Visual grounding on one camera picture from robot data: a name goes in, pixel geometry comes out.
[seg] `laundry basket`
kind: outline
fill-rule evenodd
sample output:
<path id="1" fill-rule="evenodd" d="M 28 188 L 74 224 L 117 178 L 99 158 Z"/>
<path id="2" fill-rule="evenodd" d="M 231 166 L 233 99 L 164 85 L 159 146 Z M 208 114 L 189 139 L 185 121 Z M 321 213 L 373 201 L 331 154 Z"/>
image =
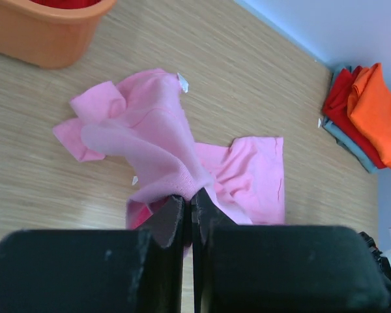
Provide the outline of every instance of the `laundry basket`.
<path id="1" fill-rule="evenodd" d="M 63 10 L 30 0 L 0 0 L 0 53 L 39 65 L 62 68 L 87 50 L 100 18 L 116 0 Z"/>

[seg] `garment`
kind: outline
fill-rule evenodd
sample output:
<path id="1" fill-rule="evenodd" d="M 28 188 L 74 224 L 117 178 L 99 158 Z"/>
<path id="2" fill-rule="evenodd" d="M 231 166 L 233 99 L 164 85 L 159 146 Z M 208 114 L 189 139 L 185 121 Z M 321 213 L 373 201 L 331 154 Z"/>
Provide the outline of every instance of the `garment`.
<path id="1" fill-rule="evenodd" d="M 74 8 L 87 8 L 96 3 L 99 3 L 101 0 L 31 0 L 32 2 L 38 3 L 39 5 L 45 5 L 51 8 L 64 8 L 64 9 L 74 9 Z"/>
<path id="2" fill-rule="evenodd" d="M 368 158 L 365 152 L 363 152 L 352 139 L 346 136 L 345 133 L 327 117 L 323 119 L 323 128 L 336 138 L 338 145 L 351 152 L 359 160 L 365 170 L 369 173 L 376 173 L 378 171 L 378 168 Z"/>
<path id="3" fill-rule="evenodd" d="M 249 212 L 258 208 L 243 205 L 251 203 L 255 197 L 270 195 L 270 191 L 263 188 L 257 193 L 258 189 L 251 188 L 243 196 L 241 190 L 246 189 L 247 184 L 243 173 L 250 162 L 263 166 L 257 169 L 253 181 L 249 181 L 253 187 L 261 188 L 258 182 L 268 175 L 266 165 L 272 166 L 274 162 L 275 166 L 279 166 L 283 179 L 282 150 L 277 153 L 276 140 L 272 139 L 272 152 L 276 158 L 267 164 L 269 151 L 264 151 L 269 148 L 267 142 L 240 140 L 245 151 L 239 151 L 239 155 L 228 153 L 228 158 L 223 158 L 222 163 L 217 159 L 215 167 L 206 170 L 196 153 L 196 145 L 179 102 L 180 92 L 177 75 L 161 69 L 134 74 L 117 86 L 111 82 L 102 83 L 73 98 L 71 106 L 78 118 L 61 123 L 53 132 L 79 161 L 101 160 L 105 155 L 117 155 L 125 157 L 133 166 L 140 189 L 127 203 L 129 228 L 144 222 L 168 195 L 177 194 L 190 200 L 203 187 L 212 202 L 228 217 L 239 224 L 251 224 Z M 209 156 L 206 156 L 203 161 L 213 164 L 207 162 L 208 159 Z M 226 171 L 225 166 L 239 169 L 239 173 L 234 172 L 235 176 L 241 177 L 238 179 L 239 185 L 232 185 L 237 179 L 214 182 L 209 171 L 222 177 L 223 174 L 219 175 L 217 170 Z M 276 216 L 270 223 L 283 223 L 282 193 L 280 201 L 282 205 L 278 203 L 279 206 L 275 208 L 277 213 L 269 214 Z"/>
<path id="4" fill-rule="evenodd" d="M 391 168 L 391 92 L 380 63 L 359 73 L 347 99 L 347 115 Z"/>
<path id="5" fill-rule="evenodd" d="M 361 70 L 362 67 L 357 67 L 350 73 L 346 68 L 342 69 L 325 100 L 323 113 L 363 150 L 377 168 L 386 168 L 376 148 L 356 129 L 347 116 L 347 99 L 351 86 Z"/>

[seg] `wooden surface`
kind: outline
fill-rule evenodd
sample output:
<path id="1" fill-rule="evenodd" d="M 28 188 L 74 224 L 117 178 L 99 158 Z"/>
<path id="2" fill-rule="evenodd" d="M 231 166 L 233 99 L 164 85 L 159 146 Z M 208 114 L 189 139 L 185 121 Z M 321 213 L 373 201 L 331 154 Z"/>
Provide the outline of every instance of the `wooden surface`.
<path id="1" fill-rule="evenodd" d="M 56 71 L 0 55 L 0 238 L 20 228 L 123 228 L 138 186 L 124 159 L 80 164 L 53 137 L 71 97 L 148 68 L 180 72 L 196 140 L 285 138 L 290 224 L 377 236 L 377 180 L 317 128 L 330 73 L 231 0 L 121 0 L 86 56 Z M 192 312 L 185 259 L 183 312 Z"/>

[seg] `stack of folded clothes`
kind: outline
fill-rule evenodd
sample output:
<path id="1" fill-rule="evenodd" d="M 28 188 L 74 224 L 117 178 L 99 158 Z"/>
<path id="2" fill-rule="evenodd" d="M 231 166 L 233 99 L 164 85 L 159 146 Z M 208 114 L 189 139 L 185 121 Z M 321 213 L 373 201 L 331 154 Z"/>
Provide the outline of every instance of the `stack of folded clothes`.
<path id="1" fill-rule="evenodd" d="M 337 68 L 323 114 L 323 128 L 368 172 L 391 168 L 391 92 L 380 63 Z"/>

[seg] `white wall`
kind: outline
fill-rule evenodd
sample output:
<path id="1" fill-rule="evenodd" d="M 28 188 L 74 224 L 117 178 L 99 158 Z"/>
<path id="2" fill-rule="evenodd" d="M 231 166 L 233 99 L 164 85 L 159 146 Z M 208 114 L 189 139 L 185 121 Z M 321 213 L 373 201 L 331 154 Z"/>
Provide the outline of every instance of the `white wall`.
<path id="1" fill-rule="evenodd" d="M 329 68 L 383 64 L 391 89 L 391 0 L 236 0 Z"/>

